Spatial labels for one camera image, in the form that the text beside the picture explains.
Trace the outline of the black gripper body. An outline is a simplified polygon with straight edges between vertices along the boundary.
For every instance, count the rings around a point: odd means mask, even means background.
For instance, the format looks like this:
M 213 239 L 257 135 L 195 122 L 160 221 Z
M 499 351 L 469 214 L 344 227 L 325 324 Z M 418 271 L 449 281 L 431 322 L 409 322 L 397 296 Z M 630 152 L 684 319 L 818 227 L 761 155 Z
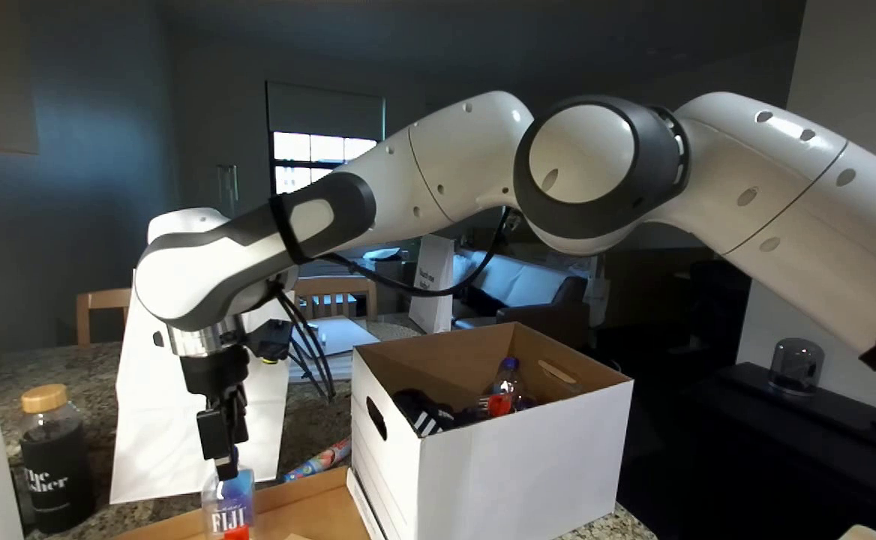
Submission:
M 216 351 L 211 358 L 183 358 L 183 378 L 189 392 L 205 397 L 195 413 L 201 454 L 208 459 L 229 459 L 248 439 L 246 390 L 248 355 L 243 346 Z

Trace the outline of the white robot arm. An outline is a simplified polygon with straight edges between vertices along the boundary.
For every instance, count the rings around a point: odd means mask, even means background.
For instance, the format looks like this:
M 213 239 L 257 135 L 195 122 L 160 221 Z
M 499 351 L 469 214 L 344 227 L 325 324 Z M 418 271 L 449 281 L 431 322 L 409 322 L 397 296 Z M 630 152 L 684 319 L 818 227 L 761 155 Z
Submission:
M 493 207 L 567 255 L 671 224 L 876 369 L 876 152 L 727 90 L 671 112 L 580 97 L 545 115 L 508 90 L 478 92 L 248 214 L 157 216 L 135 296 L 181 358 L 216 361 L 241 346 L 241 319 L 279 273 Z

